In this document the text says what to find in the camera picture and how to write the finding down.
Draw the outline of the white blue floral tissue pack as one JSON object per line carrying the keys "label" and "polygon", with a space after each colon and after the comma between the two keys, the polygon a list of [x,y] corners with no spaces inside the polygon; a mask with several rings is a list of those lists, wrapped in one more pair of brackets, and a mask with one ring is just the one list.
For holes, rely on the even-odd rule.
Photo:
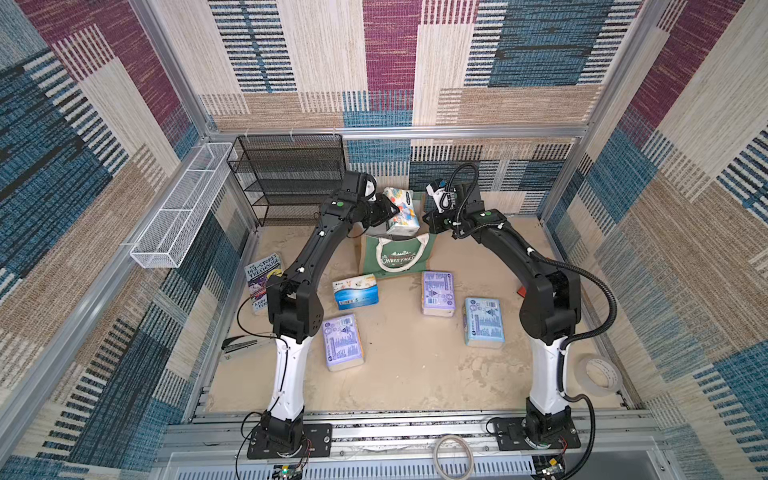
{"label": "white blue floral tissue pack", "polygon": [[386,233],[392,236],[411,237],[420,229],[412,190],[386,187],[383,194],[399,212],[386,221]]}

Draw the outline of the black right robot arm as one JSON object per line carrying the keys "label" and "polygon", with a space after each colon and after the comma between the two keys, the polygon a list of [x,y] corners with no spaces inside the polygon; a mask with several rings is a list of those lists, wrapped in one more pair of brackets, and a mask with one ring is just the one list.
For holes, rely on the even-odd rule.
{"label": "black right robot arm", "polygon": [[[449,231],[457,240],[474,239],[493,252],[521,282],[525,294],[519,318],[531,340],[533,381],[520,426],[530,447],[558,445],[575,433],[571,405],[584,399],[583,395],[570,396],[566,392],[570,345],[602,335],[613,326],[618,313],[615,295],[596,275],[542,255],[504,214],[485,207],[476,185],[436,180],[428,184],[426,193],[436,205],[423,216],[431,233]],[[583,279],[602,291],[609,311],[600,326],[578,334]]]}

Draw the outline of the light blue tissue pack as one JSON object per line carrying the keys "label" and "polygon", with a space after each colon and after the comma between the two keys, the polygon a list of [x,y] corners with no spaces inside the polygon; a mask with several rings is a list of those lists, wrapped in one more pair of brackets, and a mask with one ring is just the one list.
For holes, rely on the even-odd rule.
{"label": "light blue tissue pack", "polygon": [[498,299],[466,297],[463,325],[468,347],[500,349],[505,343],[501,302]]}

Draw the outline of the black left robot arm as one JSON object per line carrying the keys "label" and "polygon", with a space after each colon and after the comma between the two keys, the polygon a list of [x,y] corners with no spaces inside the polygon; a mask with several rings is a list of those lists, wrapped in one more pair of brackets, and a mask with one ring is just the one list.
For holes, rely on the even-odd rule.
{"label": "black left robot arm", "polygon": [[376,193],[375,178],[347,171],[341,186],[324,200],[314,230],[302,250],[279,276],[266,284],[268,320],[276,344],[271,398],[250,436],[251,447],[264,445],[278,456],[309,450],[304,434],[304,378],[309,350],[324,319],[318,285],[337,247],[357,224],[385,223],[398,209]]}

